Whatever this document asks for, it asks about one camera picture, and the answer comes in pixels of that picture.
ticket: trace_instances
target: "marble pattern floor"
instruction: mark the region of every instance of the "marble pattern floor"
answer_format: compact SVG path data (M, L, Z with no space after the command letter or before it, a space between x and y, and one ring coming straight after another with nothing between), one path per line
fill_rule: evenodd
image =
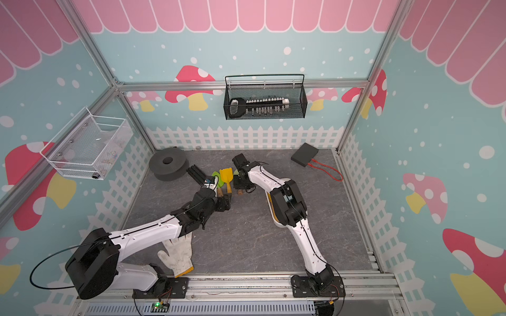
M232 158L244 153L249 161L264 161L265 169L279 178L296 181L308 206L308 220L313 236L325 259L339 270L371 269L345 188L321 170L303 168L290 160L295 150L223 150L187 151L190 165L196 164L206 174L232 167ZM315 157L335 166L330 149ZM191 201L199 185L188 175L174 182L162 182L148 171L125 228L146 223L178 209ZM233 189L232 207L215 212L205 230L193 232L193 273L249 273L304 271L304 261L288 229L274 225L265 192L237 195ZM160 265L161 243L139 251L126 263Z

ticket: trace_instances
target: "black cable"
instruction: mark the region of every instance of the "black cable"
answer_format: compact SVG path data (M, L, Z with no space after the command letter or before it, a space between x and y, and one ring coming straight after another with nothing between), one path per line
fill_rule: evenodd
M202 200L202 201L200 201L200 202L198 202L197 204L193 205L192 207L190 207L190 208L189 208L189 209L187 209L186 211L181 212L181 213L179 213L179 214L177 214L177 215L174 215L174 216L172 216L171 218L169 218L168 220L166 220L166 221L164 221L164 222L160 222L160 223L166 223L166 222L170 221L171 219L176 218L176 217L178 217L179 215L182 215L182 214L184 214L184 213L188 212L189 210L191 210L192 208L196 207L197 205L199 205L199 204L200 204L200 203L202 203L203 201L205 201L205 199L204 199L204 200ZM151 226L144 227L144 228L138 229L138 230L133 231L133 232L127 232L125 235L133 234L133 233L136 233L136 232L138 232L138 231L142 231L142 230L145 230L145 229L147 229L147 228L151 228L151 227L157 226L158 224L159 224L159 223L156 223L156 224L153 224L153 225L151 225ZM116 236L116 237L111 237L111 238L109 238L109 240L113 240L113 239L116 239L116 238L119 238L119 237L121 237L121 235L118 235L118 236ZM41 262L39 262L39 263L38 263L38 264L37 264L37 265L33 268L33 270L31 271L31 273L30 273L30 284L31 284L31 285L33 285L33 286L35 286L36 288L43 289L43 290L63 290L63 289L71 289L71 288L73 288L74 286L66 286L66 287L60 287L60 288L47 288L47 287L44 287L44 286L37 285L37 284L35 284L35 283L33 282L33 280L32 280L33 273L34 273L34 272L35 272L35 270L36 270L36 269L37 269L37 268L38 268L41 264L43 264L46 260L48 260L49 258L51 258L51 257L53 257L53 256L56 256L56 255L57 255L57 254L59 254L59 253L62 253L62 252L64 252L64 251L67 251L67 250L70 250L70 249L79 248L79 247L82 247L82 246L93 245L93 244L100 244L100 243L102 243L102 242L103 242L103 243L106 243L106 241L105 241L105 240L96 240L96 241L93 241L93 242L90 242L90 243L86 243L86 244L81 244L81 245L77 245L77 246L73 246L73 247L65 248L65 249L60 250L60 251L58 251L58 252L56 252L56 253L53 253L52 255L47 256L44 260L42 260Z
M134 299L135 309L137 310L137 312L139 313L139 315L142 316L141 312L139 311L139 308L137 307L137 303L135 303L135 293L132 294L132 298Z

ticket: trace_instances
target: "yellow shovel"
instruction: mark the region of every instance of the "yellow shovel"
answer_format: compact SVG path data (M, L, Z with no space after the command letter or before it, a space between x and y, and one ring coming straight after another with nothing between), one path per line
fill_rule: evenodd
M227 184L227 193L232 193L232 187L230 186L230 182L234 180L234 174L232 172L232 168L220 169L220 176L223 182Z

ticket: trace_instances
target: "white glove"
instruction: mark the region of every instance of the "white glove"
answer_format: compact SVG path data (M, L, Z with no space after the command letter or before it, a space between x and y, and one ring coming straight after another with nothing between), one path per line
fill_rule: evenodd
M183 237L163 241L167 252L158 251L158 258L174 272L175 278L193 271L191 263L191 236L192 233Z

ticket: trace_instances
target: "wire mesh basket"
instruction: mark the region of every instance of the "wire mesh basket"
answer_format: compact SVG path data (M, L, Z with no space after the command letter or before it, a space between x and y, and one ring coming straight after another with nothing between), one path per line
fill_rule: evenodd
M303 74L225 77L225 118L304 118L308 100Z
M66 133L71 123L75 128ZM104 180L133 135L126 119L92 115L83 108L40 154L62 176Z

